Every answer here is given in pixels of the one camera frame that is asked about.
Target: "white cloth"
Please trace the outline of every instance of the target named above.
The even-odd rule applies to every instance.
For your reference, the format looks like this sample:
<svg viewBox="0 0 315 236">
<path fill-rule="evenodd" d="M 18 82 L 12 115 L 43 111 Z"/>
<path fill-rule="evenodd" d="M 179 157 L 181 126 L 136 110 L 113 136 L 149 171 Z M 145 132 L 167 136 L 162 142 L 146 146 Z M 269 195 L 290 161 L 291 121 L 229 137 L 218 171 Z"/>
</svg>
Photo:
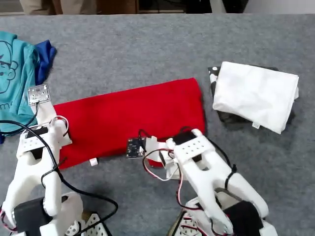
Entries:
<svg viewBox="0 0 315 236">
<path fill-rule="evenodd" d="M 298 80 L 297 75 L 225 61 L 213 109 L 239 115 L 255 126 L 281 134 L 298 96 Z"/>
</svg>

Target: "beige pants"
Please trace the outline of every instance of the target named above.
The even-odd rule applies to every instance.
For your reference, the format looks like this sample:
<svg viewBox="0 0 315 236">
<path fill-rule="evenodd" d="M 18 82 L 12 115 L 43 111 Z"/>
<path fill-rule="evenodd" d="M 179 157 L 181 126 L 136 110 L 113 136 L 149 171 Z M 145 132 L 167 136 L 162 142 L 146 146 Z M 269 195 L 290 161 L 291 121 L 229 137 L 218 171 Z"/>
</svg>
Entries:
<svg viewBox="0 0 315 236">
<path fill-rule="evenodd" d="M 55 15 L 53 0 L 20 0 L 25 14 Z M 63 14 L 96 14 L 95 0 L 60 0 Z"/>
</svg>

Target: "gray carpet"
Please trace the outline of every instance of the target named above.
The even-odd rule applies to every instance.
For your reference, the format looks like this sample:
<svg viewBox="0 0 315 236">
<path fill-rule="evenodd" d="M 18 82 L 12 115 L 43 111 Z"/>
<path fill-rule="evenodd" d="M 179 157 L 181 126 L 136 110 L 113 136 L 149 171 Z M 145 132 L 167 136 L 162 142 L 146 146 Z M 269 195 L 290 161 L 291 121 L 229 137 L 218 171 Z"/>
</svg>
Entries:
<svg viewBox="0 0 315 236">
<path fill-rule="evenodd" d="M 269 221 L 280 236 L 315 235 L 314 25 L 313 15 L 0 18 L 0 30 L 34 44 L 50 39 L 57 47 L 48 80 L 54 104 L 195 77 L 203 90 L 209 137 L 266 200 Z M 283 134 L 221 124 L 211 108 L 207 67 L 223 60 L 275 66 L 300 76 L 296 117 Z M 14 174 L 17 144 L 14 137 L 0 146 L 0 201 Z M 75 186 L 117 200 L 119 211 L 107 221 L 115 236 L 166 235 L 180 212 L 177 182 L 151 178 L 140 160 L 103 158 L 96 167 L 84 163 L 63 173 Z M 34 196 L 40 192 L 39 187 Z M 183 199 L 194 196 L 186 184 Z M 86 209 L 110 210 L 101 201 L 83 200 Z"/>
</svg>

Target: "white label tag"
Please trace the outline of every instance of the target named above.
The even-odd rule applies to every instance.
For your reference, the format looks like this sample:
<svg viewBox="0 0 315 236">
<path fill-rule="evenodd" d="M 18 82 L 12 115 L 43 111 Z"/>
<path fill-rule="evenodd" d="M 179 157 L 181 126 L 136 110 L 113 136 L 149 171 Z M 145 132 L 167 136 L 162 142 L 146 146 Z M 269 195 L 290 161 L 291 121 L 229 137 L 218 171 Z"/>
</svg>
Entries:
<svg viewBox="0 0 315 236">
<path fill-rule="evenodd" d="M 252 126 L 253 126 L 254 128 L 256 128 L 256 129 L 259 129 L 260 124 L 253 122 L 253 123 L 252 123 Z"/>
</svg>

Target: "red towel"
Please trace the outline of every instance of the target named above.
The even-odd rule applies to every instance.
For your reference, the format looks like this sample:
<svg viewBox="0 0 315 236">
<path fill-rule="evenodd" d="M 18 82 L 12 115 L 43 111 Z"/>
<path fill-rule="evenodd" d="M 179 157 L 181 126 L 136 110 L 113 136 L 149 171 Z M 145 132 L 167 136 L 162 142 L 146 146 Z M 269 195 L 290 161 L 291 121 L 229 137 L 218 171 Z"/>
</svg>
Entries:
<svg viewBox="0 0 315 236">
<path fill-rule="evenodd" d="M 113 92 L 55 106 L 69 120 L 73 144 L 61 149 L 61 169 L 96 157 L 124 154 L 144 129 L 157 138 L 183 126 L 205 130 L 201 91 L 194 78 Z"/>
</svg>

